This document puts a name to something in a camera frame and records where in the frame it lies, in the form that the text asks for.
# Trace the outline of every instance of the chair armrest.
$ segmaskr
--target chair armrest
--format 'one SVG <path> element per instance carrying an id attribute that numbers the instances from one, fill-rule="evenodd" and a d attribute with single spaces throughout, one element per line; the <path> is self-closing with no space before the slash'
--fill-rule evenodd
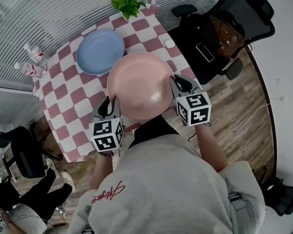
<path id="1" fill-rule="evenodd" d="M 236 78 L 243 69 L 243 62 L 240 58 L 237 58 L 227 69 L 220 71 L 218 74 L 226 75 L 230 80 Z"/>
<path id="2" fill-rule="evenodd" d="M 10 178 L 13 178 L 12 173 L 10 171 L 10 166 L 15 162 L 15 158 L 12 157 L 9 161 L 6 161 L 5 157 L 2 159 L 6 172 Z"/>
<path id="3" fill-rule="evenodd" d="M 174 7 L 171 11 L 176 17 L 181 17 L 197 12 L 197 8 L 195 8 L 192 4 L 182 4 Z"/>

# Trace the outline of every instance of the potted plant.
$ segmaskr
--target potted plant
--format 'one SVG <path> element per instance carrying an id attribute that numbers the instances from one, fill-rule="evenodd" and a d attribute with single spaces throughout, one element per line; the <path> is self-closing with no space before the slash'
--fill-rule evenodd
<path id="1" fill-rule="evenodd" d="M 130 16 L 137 17 L 141 5 L 146 8 L 146 4 L 139 0 L 111 0 L 111 3 L 113 8 L 121 11 L 127 20 Z"/>

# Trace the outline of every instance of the black pants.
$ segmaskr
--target black pants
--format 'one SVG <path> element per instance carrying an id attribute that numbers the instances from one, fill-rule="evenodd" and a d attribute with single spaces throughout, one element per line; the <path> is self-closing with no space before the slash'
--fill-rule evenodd
<path id="1" fill-rule="evenodd" d="M 19 203 L 27 205 L 39 217 L 48 221 L 53 215 L 55 208 L 63 205 L 72 193 L 72 187 L 68 184 L 64 184 L 62 188 L 48 193 L 54 180 L 55 173 L 52 169 L 49 169 L 47 175 L 20 198 Z"/>
<path id="2" fill-rule="evenodd" d="M 155 117 L 154 119 L 141 125 L 140 128 L 135 131 L 135 139 L 129 148 L 141 142 L 163 135 L 178 135 L 178 133 L 164 120 L 161 115 L 159 115 L 158 117 Z"/>

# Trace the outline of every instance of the brown leather bag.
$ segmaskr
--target brown leather bag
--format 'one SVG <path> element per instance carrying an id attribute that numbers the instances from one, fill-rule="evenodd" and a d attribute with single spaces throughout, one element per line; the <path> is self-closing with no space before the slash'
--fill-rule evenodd
<path id="1" fill-rule="evenodd" d="M 213 16 L 209 16 L 209 19 L 220 41 L 217 53 L 224 58 L 229 58 L 238 48 L 243 46 L 243 36 L 225 21 Z"/>

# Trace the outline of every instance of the blue plate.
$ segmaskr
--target blue plate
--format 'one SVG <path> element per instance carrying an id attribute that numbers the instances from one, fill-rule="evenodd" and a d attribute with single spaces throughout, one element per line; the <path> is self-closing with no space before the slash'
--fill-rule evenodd
<path id="1" fill-rule="evenodd" d="M 77 63 L 89 75 L 104 74 L 123 57 L 124 51 L 124 40 L 115 31 L 97 30 L 86 36 L 79 45 Z"/>

